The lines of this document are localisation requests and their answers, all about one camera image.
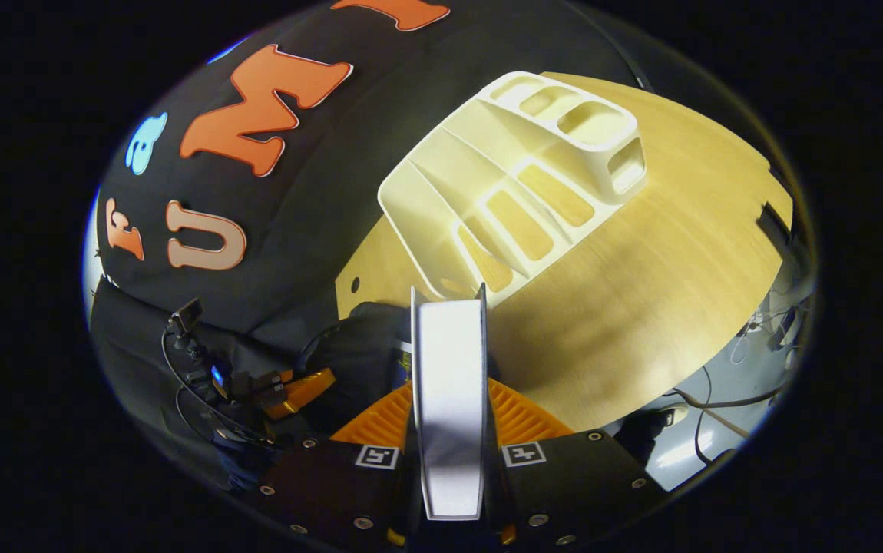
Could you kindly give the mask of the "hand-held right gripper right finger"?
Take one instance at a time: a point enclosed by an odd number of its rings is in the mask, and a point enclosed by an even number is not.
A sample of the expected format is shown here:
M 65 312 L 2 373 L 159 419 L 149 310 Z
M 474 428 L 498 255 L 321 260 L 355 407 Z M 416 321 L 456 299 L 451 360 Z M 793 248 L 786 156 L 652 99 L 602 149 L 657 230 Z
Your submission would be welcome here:
M 497 449 L 486 511 L 501 549 L 575 549 L 672 498 L 607 432 L 574 431 L 495 380 L 488 399 Z

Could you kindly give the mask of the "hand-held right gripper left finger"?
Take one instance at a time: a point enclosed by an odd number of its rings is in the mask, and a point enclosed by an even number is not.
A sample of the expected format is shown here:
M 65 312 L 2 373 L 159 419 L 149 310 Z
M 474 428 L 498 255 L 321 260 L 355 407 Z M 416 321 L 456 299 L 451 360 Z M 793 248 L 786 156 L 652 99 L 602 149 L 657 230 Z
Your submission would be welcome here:
M 256 490 L 256 511 L 277 528 L 335 550 L 402 550 L 409 531 L 413 448 L 410 382 L 325 441 L 284 452 Z

